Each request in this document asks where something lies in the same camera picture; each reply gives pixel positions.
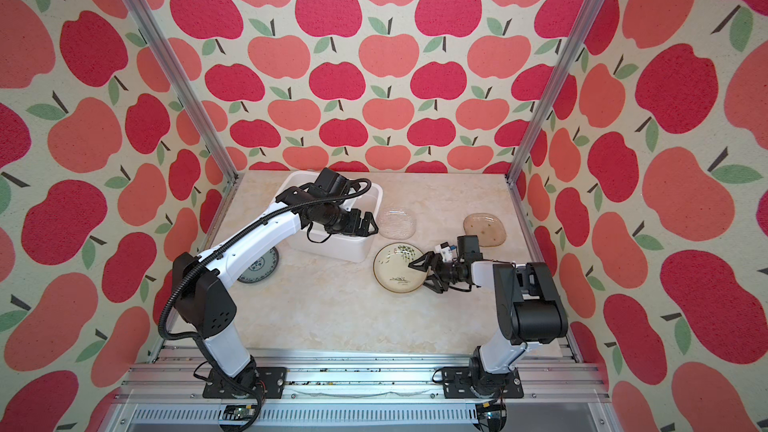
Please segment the cream plate with plant drawing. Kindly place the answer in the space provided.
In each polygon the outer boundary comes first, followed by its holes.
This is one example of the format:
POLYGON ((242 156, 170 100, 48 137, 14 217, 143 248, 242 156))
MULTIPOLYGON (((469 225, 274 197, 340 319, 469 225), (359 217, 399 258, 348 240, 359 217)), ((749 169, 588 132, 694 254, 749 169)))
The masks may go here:
POLYGON ((383 247, 373 260, 373 274, 377 283, 389 292, 410 293, 420 288, 426 273, 413 269, 409 264, 424 253, 417 247, 396 242, 383 247))

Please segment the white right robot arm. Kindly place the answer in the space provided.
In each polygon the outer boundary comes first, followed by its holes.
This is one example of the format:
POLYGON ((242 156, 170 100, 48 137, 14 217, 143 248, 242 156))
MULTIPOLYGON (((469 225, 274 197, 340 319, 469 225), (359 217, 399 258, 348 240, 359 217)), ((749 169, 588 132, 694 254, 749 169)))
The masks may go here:
POLYGON ((493 293, 498 328, 488 342, 476 347, 468 366, 439 370, 444 397, 522 398, 517 362, 568 332, 567 314, 547 264, 487 260, 479 238, 463 235, 455 246, 443 243, 408 267, 424 273, 424 286, 437 294, 475 289, 493 293), (467 286, 462 289, 460 283, 467 286))

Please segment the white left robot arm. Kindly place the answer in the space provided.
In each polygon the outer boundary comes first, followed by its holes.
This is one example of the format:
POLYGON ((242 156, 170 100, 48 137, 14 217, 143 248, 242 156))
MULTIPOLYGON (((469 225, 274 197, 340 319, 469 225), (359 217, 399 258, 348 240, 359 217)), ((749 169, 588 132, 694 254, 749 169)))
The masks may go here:
POLYGON ((355 201, 373 187, 368 178, 348 179, 323 169, 314 181, 281 191, 254 221, 197 255, 181 253, 172 266, 172 289, 158 319, 166 341, 195 342, 212 371, 206 383, 213 398, 261 402, 267 387, 255 358, 234 324, 237 306, 229 293, 240 277, 283 240, 314 226, 327 237, 368 238, 378 226, 355 201))

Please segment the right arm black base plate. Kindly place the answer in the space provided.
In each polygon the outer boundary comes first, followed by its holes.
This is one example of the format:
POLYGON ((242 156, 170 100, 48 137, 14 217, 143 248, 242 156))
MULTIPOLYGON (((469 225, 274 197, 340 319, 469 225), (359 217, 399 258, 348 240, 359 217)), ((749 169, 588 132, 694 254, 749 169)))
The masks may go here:
POLYGON ((469 367, 443 367, 433 379, 442 386, 446 399, 522 399, 525 395, 516 370, 490 374, 483 369, 472 371, 469 367))

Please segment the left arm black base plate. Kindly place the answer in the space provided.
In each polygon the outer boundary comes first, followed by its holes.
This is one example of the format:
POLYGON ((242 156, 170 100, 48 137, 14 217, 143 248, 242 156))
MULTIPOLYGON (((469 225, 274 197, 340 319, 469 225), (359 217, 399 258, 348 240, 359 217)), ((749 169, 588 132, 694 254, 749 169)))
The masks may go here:
POLYGON ((285 367, 246 367, 236 377, 215 370, 205 379, 205 399, 253 400, 280 399, 286 381, 285 367))

